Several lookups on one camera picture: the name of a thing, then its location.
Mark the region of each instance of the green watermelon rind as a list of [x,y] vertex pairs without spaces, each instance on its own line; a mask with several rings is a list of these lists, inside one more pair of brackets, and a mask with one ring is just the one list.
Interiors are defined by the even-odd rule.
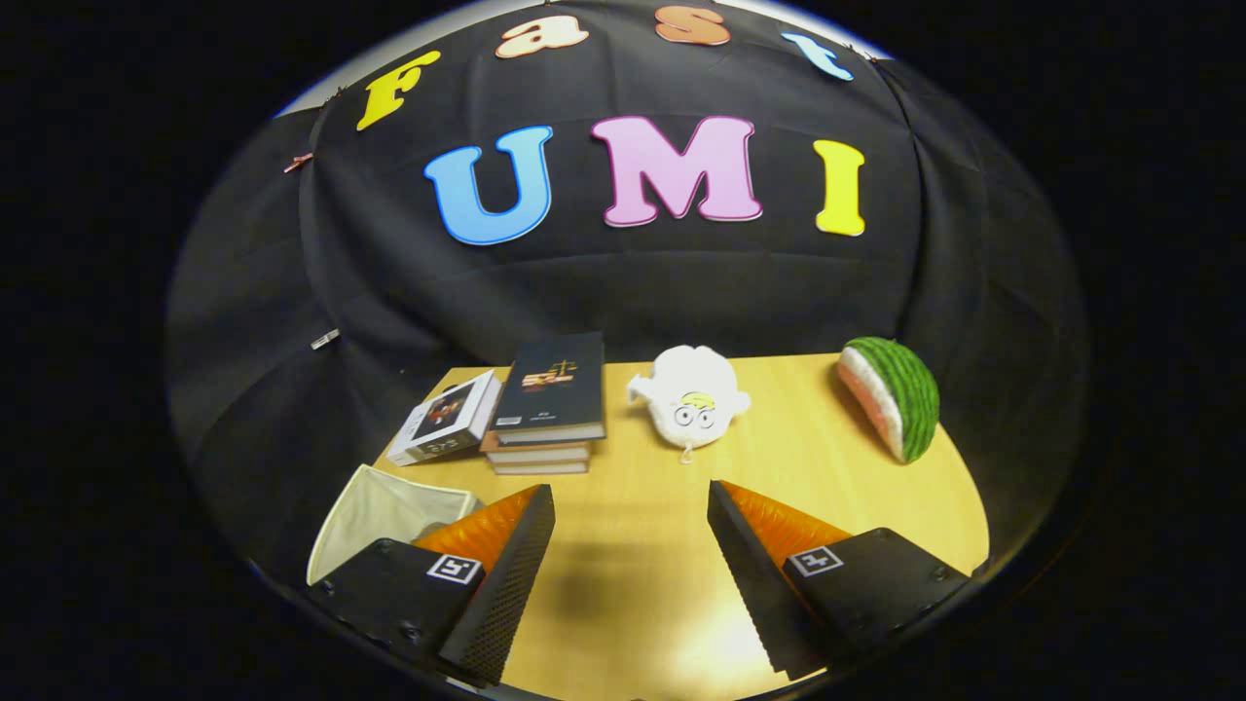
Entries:
[[938,426],[938,386],[911,349],[877,335],[849,340],[882,381],[900,411],[902,459],[911,463],[930,448]]

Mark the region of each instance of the black cloth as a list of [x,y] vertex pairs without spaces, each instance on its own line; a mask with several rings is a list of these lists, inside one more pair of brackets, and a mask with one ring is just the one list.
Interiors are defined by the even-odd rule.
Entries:
[[[171,410],[209,512],[275,581],[302,581],[349,476],[446,370],[589,329],[608,362],[682,342],[740,357],[896,337],[938,381],[987,512],[987,572],[1043,522],[1079,441],[1088,359],[1060,227],[1023,168],[896,61],[819,40],[855,76],[840,81],[780,36],[802,30],[723,5],[728,45],[673,44],[654,32],[655,6],[569,0],[464,29],[273,120],[222,177],[173,280]],[[589,39],[493,56],[503,31],[554,14]],[[371,78],[431,49],[441,59],[405,105],[359,132]],[[607,225],[612,173],[589,128],[621,115],[649,117],[680,149],[703,117],[751,121],[761,217],[675,219],[650,191],[657,220]],[[505,210],[517,191],[493,143],[535,125],[553,128],[548,215],[497,245],[451,238],[424,167],[478,146],[481,202]],[[865,154],[858,237],[814,225],[820,138]],[[338,340],[309,346],[334,327]]]

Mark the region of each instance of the foam letter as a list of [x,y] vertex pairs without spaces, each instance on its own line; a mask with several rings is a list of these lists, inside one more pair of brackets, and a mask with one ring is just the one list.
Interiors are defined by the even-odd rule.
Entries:
[[835,57],[835,52],[830,49],[822,49],[812,39],[800,34],[784,34],[782,37],[787,41],[795,42],[796,46],[799,46],[805,54],[805,57],[812,61],[819,68],[822,68],[835,77],[852,80],[852,73],[836,66],[835,62],[831,61],[831,59]]
[[498,59],[513,59],[536,54],[542,49],[561,49],[588,39],[588,32],[579,29],[579,22],[571,15],[542,17],[525,22],[506,34],[505,44],[497,47]]
[[706,219],[746,220],[761,215],[749,179],[749,136],[753,122],[735,117],[705,117],[683,153],[644,117],[613,117],[593,125],[593,136],[606,142],[614,176],[614,205],[606,223],[640,225],[658,218],[658,208],[644,198],[640,177],[649,179],[662,203],[677,219],[692,207],[701,177],[705,199],[697,207]]
[[456,148],[437,156],[424,168],[424,177],[437,191],[437,207],[446,230],[464,243],[492,245],[518,238],[532,230],[549,213],[549,171],[545,162],[545,142],[553,136],[548,126],[530,126],[497,139],[497,149],[511,154],[518,202],[501,214],[486,212],[480,204],[473,166],[481,149]]
[[402,98],[397,97],[395,92],[399,90],[406,92],[415,87],[415,83],[420,81],[419,66],[427,66],[440,57],[441,51],[429,51],[368,83],[368,107],[364,108],[364,118],[359,120],[359,126],[355,128],[364,131],[396,112],[402,106]]
[[653,16],[658,17],[658,36],[667,41],[718,46],[731,39],[731,32],[719,26],[723,24],[723,15],[714,10],[670,5],[660,7]]
[[865,219],[857,209],[857,169],[865,164],[865,156],[847,143],[825,138],[814,142],[814,151],[826,164],[826,202],[814,223],[827,233],[858,235],[865,230]]

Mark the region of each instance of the pink letter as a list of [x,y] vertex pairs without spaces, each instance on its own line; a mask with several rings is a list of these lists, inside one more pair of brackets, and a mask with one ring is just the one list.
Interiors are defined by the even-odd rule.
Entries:
[[753,122],[735,117],[705,117],[683,153],[644,117],[613,117],[593,125],[593,136],[606,142],[614,174],[614,205],[606,223],[640,225],[658,218],[658,208],[644,198],[640,176],[658,192],[677,219],[692,207],[701,177],[705,199],[697,205],[706,219],[740,222],[761,215],[749,179],[749,136]]

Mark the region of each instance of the watermelon toy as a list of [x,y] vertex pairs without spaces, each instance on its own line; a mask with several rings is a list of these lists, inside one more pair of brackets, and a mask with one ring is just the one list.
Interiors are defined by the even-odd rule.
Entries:
[[885,337],[854,337],[844,345],[839,374],[901,463],[921,458],[938,425],[934,376],[912,350]]

